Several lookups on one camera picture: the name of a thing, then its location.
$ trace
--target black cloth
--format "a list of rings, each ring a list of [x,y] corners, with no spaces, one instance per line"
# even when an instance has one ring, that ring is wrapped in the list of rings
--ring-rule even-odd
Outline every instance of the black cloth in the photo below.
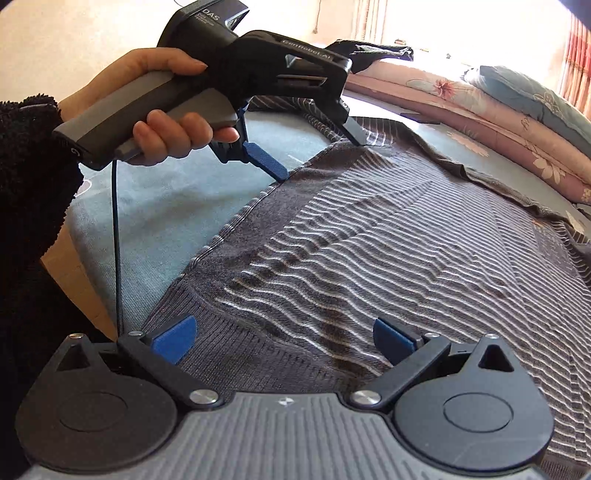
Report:
[[[51,139],[56,102],[0,103],[0,479],[27,467],[14,415],[31,384],[72,332],[106,341],[40,263],[55,242],[82,174]]]
[[[373,62],[382,59],[414,60],[414,50],[409,46],[376,45],[358,40],[337,40],[326,49],[343,57],[349,57],[353,62],[351,73],[359,73],[369,68]]]

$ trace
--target gripper handle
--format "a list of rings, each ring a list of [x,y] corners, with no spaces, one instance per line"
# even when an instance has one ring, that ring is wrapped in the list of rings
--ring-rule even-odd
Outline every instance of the gripper handle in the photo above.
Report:
[[[211,85],[207,73],[179,76],[157,71],[99,100],[53,133],[81,163],[102,170],[114,158],[129,160],[141,152],[133,140],[133,127],[155,109],[167,112],[175,120],[188,112],[197,112],[214,130],[232,127],[238,121],[234,107]]]

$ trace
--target striped sweater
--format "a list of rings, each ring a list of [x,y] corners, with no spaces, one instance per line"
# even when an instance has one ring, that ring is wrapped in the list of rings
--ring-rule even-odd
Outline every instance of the striped sweater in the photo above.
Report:
[[[307,100],[259,98],[340,134]],[[347,392],[389,368],[387,314],[457,342],[502,335],[556,418],[555,477],[591,446],[591,251],[568,220],[432,150],[405,125],[358,118],[245,206],[176,279],[147,330],[195,314],[181,367],[222,393]]]

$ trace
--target black cable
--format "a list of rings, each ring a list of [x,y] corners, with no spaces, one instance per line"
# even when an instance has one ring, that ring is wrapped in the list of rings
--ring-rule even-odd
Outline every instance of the black cable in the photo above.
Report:
[[[117,335],[123,335],[123,304],[121,299],[121,252],[119,251],[119,215],[117,210],[117,159],[111,164],[111,205],[113,206],[113,247],[115,250],[115,314]]]

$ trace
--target folded quilt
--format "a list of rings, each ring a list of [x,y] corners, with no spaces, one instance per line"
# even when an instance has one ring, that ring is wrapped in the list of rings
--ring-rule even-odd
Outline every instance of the folded quilt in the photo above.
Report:
[[[368,77],[350,77],[348,88],[370,96],[376,96],[378,92],[381,100],[428,115],[532,172],[569,201],[591,205],[591,186],[563,163],[525,138],[451,102],[420,90]],[[486,151],[481,149],[480,154],[486,155]]]
[[[585,183],[591,184],[591,160],[585,154],[532,117],[511,109],[475,86],[460,80],[459,75],[441,76],[413,67],[409,62],[383,60],[375,62],[364,72],[349,76],[349,81],[355,82],[354,77],[403,85],[460,106],[527,140],[561,162]]]

